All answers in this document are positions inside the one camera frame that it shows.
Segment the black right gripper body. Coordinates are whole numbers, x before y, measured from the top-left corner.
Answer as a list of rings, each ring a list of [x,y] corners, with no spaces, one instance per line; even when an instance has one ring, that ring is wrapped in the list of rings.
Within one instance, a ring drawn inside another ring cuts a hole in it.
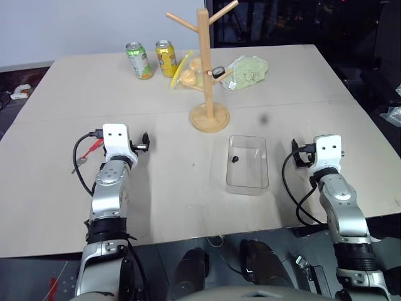
[[[305,144],[299,148],[299,153],[306,154],[307,160],[301,160],[302,167],[310,167],[315,162],[315,145],[314,144]]]

